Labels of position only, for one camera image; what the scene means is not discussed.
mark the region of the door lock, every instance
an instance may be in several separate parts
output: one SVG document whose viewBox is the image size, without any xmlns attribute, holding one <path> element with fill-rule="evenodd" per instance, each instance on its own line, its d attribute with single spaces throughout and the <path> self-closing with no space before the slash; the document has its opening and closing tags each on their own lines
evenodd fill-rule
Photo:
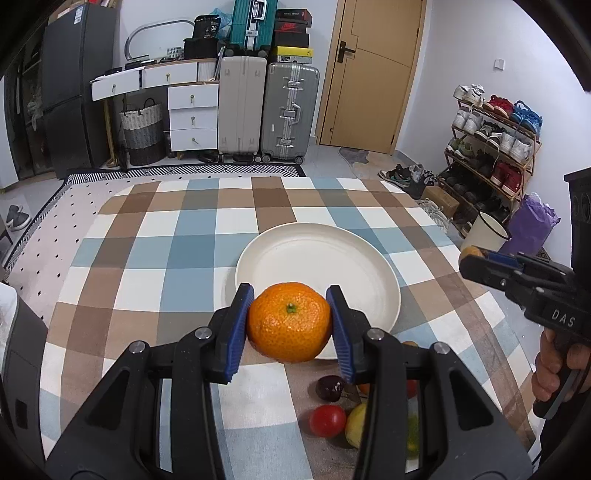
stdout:
<svg viewBox="0 0 591 480">
<path fill-rule="evenodd" d="M 343 60 L 345 59 L 345 53 L 355 53 L 355 50 L 347 48 L 347 42 L 341 41 L 339 46 L 339 56 L 337 58 L 337 62 L 343 63 Z"/>
</svg>

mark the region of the white sneaker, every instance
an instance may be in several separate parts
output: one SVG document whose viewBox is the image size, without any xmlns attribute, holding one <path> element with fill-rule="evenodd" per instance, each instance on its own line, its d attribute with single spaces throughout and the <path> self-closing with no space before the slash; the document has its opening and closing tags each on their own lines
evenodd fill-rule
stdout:
<svg viewBox="0 0 591 480">
<path fill-rule="evenodd" d="M 467 85 L 458 85 L 456 87 L 456 91 L 453 92 L 453 96 L 455 98 L 457 98 L 458 100 L 463 100 L 464 99 L 464 95 L 466 94 L 466 92 L 470 90 L 470 87 L 468 87 Z"/>
<path fill-rule="evenodd" d="M 511 147 L 511 151 L 509 152 L 509 156 L 513 160 L 525 164 L 527 163 L 527 160 L 530 157 L 530 150 L 531 145 L 523 143 L 518 138 L 516 138 L 513 142 L 513 146 Z"/>
<path fill-rule="evenodd" d="M 464 125 L 466 125 L 466 120 L 468 120 L 469 115 L 470 112 L 467 108 L 460 108 L 457 111 L 456 119 L 453 121 L 453 126 L 459 130 L 462 130 L 464 128 Z"/>
<path fill-rule="evenodd" d="M 466 124 L 464 125 L 464 132 L 474 135 L 477 130 L 480 130 L 481 126 L 482 117 L 477 113 L 470 113 L 470 115 L 468 115 L 468 119 L 466 120 Z"/>
<path fill-rule="evenodd" d="M 500 151 L 502 151 L 506 155 L 509 155 L 509 153 L 511 152 L 511 147 L 513 147 L 513 143 L 515 142 L 515 140 L 517 139 L 512 135 L 503 133 L 501 136 L 501 145 L 499 146 Z"/>
<path fill-rule="evenodd" d="M 478 107 L 484 103 L 484 88 L 482 85 L 473 85 L 470 90 L 466 92 L 463 100 Z"/>
</svg>

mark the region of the white plate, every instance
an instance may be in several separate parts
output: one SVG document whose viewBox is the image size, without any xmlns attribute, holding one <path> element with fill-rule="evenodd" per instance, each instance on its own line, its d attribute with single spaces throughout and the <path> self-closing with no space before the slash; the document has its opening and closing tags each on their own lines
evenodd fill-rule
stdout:
<svg viewBox="0 0 591 480">
<path fill-rule="evenodd" d="M 400 312 L 400 286 L 388 261 L 360 236 L 330 225 L 287 223 L 263 232 L 240 255 L 235 278 L 236 288 L 251 284 L 255 297 L 289 281 L 323 297 L 328 287 L 340 285 L 349 307 L 386 332 Z M 332 338 L 316 358 L 336 358 Z"/>
</svg>

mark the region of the red sneaker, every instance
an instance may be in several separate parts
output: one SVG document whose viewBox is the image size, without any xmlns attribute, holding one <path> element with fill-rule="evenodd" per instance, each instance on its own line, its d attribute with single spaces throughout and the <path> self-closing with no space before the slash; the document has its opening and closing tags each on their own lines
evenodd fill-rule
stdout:
<svg viewBox="0 0 591 480">
<path fill-rule="evenodd" d="M 516 168 L 506 166 L 507 177 L 503 184 L 503 191 L 511 196 L 517 195 L 523 182 L 523 176 Z"/>
</svg>

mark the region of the silver suitcase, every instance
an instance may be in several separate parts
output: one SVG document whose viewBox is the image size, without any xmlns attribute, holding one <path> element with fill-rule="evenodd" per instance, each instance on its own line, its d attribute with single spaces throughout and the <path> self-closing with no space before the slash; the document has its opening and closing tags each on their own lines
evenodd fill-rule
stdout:
<svg viewBox="0 0 591 480">
<path fill-rule="evenodd" d="M 272 158 L 304 161 L 319 83 L 320 72 L 309 65 L 269 65 L 261 127 L 263 162 Z"/>
</svg>

